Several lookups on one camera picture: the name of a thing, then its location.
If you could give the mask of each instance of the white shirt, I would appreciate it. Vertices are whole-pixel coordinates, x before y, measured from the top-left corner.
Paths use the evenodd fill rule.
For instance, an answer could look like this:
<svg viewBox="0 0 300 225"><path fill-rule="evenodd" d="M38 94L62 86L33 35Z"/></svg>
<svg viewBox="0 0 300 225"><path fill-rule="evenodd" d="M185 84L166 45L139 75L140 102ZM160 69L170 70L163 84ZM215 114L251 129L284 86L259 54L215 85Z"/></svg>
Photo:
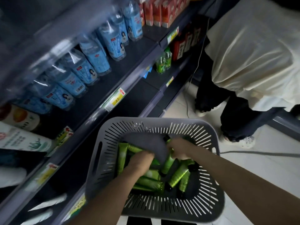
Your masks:
<svg viewBox="0 0 300 225"><path fill-rule="evenodd" d="M212 81L249 107L300 104L300 13L270 0L240 0L208 32Z"/></svg>

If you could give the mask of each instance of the floor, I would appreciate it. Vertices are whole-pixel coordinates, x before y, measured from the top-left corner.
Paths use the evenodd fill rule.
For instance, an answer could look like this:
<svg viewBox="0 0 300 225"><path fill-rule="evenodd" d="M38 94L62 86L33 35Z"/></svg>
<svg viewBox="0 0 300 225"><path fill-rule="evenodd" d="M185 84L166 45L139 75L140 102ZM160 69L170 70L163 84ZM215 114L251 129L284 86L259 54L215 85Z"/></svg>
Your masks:
<svg viewBox="0 0 300 225"><path fill-rule="evenodd" d="M197 117L194 113L194 99L196 98L197 87L191 84L185 86L184 91L178 95L176 100L164 114L164 118L196 118L210 123L220 135L220 116L226 105L226 102L215 111L204 117ZM300 142L284 135L283 133L269 127L268 125L259 128L254 136L257 139L254 148L251 151L258 152L283 152L300 154ZM221 156L254 174L266 179L267 181L279 186L300 198L300 162L299 158L278 157L255 155L245 153L235 153L234 151L245 151L245 149L236 146L225 145L219 142L220 152L231 153L222 154ZM120 218L118 225L124 224ZM160 225L158 219L152 219L153 225ZM252 223L238 209L233 201L226 195L225 208L222 215L212 225L251 225Z"/></svg>

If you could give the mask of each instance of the sneaker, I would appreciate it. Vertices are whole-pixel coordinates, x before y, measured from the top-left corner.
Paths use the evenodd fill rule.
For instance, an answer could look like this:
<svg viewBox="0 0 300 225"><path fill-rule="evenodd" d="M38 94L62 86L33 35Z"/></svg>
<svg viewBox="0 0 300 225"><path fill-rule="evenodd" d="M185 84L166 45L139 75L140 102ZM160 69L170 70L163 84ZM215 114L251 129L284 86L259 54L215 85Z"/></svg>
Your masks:
<svg viewBox="0 0 300 225"><path fill-rule="evenodd" d="M247 136L246 138L240 140L239 142L236 141L230 141L227 139L227 137L224 137L222 134L220 136L220 142L227 144L227 145L233 145L233 146L238 146L242 148L252 148L255 145L255 138L254 136Z"/></svg>
<svg viewBox="0 0 300 225"><path fill-rule="evenodd" d="M221 107L221 104L220 105L218 105L218 106L216 106L216 107L214 107L213 109L211 109L211 111L213 111L213 110L216 110L216 109L218 109L218 108L220 108ZM205 116L207 113L209 113L210 111L200 111L200 110L195 110L195 114L198 116L198 117L203 117L203 116Z"/></svg>

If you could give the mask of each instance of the dark pants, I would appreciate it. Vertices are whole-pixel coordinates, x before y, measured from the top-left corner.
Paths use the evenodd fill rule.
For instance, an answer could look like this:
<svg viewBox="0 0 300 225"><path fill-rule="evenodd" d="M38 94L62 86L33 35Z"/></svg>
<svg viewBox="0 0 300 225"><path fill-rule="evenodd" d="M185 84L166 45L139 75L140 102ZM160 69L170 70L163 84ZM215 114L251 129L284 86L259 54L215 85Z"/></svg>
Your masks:
<svg viewBox="0 0 300 225"><path fill-rule="evenodd" d="M197 91L195 108L210 111L229 97L221 115L221 130L230 141L239 141L254 132L269 120L277 116L282 107L273 107L268 111L254 111L249 108L248 100L237 97L235 92L216 86L212 82L212 64L210 57L203 52L199 66L204 74Z"/></svg>

